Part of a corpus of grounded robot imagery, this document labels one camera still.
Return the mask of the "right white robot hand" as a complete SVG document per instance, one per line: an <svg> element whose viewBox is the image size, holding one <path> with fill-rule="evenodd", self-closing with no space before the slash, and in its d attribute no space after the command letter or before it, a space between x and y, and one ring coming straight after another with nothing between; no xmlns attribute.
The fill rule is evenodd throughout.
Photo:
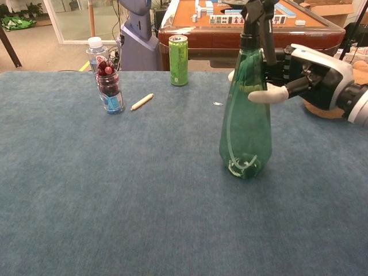
<svg viewBox="0 0 368 276"><path fill-rule="evenodd" d="M227 108L242 88L251 90L247 101L274 104L300 96L321 110L340 108L350 121L367 102L366 86L355 83L352 65L342 60L299 44L277 48L274 57L270 66L262 48L240 50Z"/></svg>

